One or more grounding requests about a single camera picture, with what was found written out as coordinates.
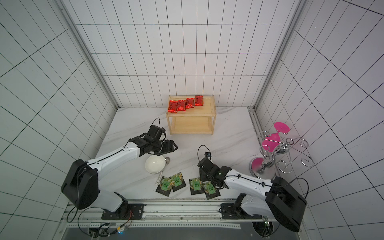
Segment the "green tea bag three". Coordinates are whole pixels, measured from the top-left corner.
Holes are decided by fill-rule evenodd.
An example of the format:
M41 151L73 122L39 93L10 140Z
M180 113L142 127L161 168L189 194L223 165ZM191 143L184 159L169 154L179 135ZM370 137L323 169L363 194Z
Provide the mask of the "green tea bag three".
M189 179L191 195L204 194L203 182L200 178Z

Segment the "green tea bag two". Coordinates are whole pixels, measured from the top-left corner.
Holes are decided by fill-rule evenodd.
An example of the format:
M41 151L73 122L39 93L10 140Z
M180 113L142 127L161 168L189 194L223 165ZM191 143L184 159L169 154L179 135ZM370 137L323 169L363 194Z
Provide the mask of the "green tea bag two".
M173 183L172 185L173 192L176 192L187 186L184 180L183 174L181 172L171 176L170 179L172 180L172 183Z

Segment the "red tea bag one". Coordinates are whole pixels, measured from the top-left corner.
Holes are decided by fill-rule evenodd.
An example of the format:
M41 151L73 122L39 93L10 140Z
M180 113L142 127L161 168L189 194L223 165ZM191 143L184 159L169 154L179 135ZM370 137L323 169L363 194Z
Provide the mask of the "red tea bag one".
M178 101L169 101L168 113L177 113L178 112Z

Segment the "green tea bag one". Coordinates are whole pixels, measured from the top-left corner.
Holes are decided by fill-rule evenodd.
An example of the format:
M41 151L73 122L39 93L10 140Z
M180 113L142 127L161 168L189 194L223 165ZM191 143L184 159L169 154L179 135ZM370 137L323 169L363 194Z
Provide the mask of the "green tea bag one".
M162 179L160 180L160 183L156 188L156 192L168 197L171 193L171 190L173 189L173 186L174 186L174 181L172 178L162 177Z

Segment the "red tea bag two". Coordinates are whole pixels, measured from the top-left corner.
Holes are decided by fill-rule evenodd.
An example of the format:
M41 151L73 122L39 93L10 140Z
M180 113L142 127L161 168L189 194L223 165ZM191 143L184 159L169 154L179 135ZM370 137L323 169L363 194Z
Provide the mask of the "red tea bag two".
M187 106L187 100L178 100L177 112L185 112Z

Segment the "red tea bag three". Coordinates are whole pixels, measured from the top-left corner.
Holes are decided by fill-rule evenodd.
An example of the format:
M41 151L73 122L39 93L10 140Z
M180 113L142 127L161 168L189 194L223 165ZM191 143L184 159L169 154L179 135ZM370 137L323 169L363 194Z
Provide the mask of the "red tea bag three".
M195 107L195 98L186 99L186 109L192 109Z

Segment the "red tea bag four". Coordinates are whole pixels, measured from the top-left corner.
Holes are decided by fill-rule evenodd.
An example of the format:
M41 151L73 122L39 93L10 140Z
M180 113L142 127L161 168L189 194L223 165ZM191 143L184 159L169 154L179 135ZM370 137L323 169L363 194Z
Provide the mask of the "red tea bag four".
M195 107L202 107L204 105L203 96L195 96Z

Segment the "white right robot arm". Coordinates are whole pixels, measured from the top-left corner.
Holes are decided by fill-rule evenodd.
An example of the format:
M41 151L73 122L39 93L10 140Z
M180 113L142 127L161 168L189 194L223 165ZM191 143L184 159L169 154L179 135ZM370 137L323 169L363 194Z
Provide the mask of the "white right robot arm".
M223 219L264 220L265 225L274 219L292 232L300 231L307 201L285 179L243 175L230 167L219 168L208 157L200 160L198 167L215 188L240 192L233 204L221 204Z

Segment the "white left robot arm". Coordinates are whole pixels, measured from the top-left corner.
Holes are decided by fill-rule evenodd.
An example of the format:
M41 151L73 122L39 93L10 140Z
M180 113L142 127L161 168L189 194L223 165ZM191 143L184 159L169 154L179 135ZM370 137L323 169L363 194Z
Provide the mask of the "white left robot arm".
M178 146L166 137L164 128L151 125L148 132L129 139L119 149L92 160L76 160L67 173L61 192L79 210L96 207L117 212L126 200L117 193L101 190L100 180L123 164L143 155L162 156L176 151Z

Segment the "green tea bag four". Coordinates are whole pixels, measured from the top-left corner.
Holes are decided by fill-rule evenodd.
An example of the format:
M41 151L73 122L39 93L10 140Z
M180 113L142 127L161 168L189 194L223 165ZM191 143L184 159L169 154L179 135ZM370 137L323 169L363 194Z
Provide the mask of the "green tea bag four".
M215 188L215 186L211 182L204 182L203 183L204 192L206 195L207 200L219 197L220 191Z

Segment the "wooden two-tier shelf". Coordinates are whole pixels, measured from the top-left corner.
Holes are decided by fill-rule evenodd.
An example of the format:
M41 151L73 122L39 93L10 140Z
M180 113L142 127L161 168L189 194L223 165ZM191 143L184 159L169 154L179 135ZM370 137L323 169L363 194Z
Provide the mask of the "wooden two-tier shelf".
M213 135L216 123L215 96L204 96L204 104L177 113L166 112L170 134Z

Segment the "white bowl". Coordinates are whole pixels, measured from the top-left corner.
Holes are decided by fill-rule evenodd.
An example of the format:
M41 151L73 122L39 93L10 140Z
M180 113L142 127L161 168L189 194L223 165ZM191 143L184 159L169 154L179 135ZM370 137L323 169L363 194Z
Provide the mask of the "white bowl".
M166 164L166 158L163 156L150 156L145 162L145 169L150 174L157 174L165 168Z

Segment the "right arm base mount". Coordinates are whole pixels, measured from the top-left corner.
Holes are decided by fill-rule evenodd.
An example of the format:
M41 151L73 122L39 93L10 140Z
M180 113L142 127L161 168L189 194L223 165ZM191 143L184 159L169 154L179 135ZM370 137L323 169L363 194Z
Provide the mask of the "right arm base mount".
M242 201L246 194L240 194L234 204L221 204L219 213L224 220L261 220L261 215L249 215L242 208Z

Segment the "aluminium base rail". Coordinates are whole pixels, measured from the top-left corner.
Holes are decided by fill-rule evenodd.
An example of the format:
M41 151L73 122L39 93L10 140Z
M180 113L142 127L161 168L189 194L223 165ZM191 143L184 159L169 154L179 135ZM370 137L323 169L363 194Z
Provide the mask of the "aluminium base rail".
M238 229L241 222L252 222L257 228L272 231L274 219L268 225L264 220L224 220L219 213L221 204L233 204L229 201L145 201L130 204L144 204L141 220L102 220L103 211L88 208L77 211L69 220L63 219L59 232L68 228L77 228L82 233L93 235L98 229L108 229L108 233L120 233L128 228L144 227L209 227Z

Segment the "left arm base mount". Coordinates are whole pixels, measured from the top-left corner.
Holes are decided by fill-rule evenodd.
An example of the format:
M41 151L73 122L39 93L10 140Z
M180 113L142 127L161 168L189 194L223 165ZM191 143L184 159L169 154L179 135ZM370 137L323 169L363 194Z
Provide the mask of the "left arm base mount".
M144 212L144 204L130 204L129 201L115 192L117 196L122 199L122 204L117 208L115 212L104 210L102 214L102 220L141 220Z

